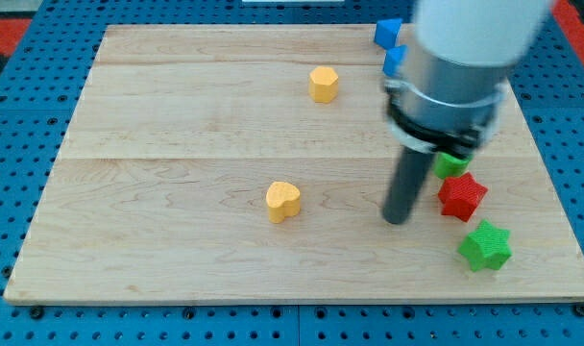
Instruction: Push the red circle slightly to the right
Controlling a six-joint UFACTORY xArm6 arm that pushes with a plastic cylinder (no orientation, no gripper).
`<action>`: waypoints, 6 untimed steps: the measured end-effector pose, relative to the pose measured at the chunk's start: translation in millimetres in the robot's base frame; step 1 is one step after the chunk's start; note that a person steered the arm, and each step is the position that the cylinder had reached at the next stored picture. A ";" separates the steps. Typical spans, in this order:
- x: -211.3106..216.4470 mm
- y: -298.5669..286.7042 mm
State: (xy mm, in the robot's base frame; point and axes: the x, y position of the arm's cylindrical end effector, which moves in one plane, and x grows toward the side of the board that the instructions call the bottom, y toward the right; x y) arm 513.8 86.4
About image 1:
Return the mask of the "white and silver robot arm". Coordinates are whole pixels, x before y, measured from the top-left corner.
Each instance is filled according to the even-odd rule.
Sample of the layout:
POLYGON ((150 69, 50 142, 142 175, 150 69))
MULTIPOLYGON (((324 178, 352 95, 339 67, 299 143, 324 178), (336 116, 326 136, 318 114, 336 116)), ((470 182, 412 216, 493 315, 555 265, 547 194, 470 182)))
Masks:
POLYGON ((553 0, 418 1, 401 65, 384 79, 394 137, 422 154, 467 158, 499 125, 507 75, 553 0))

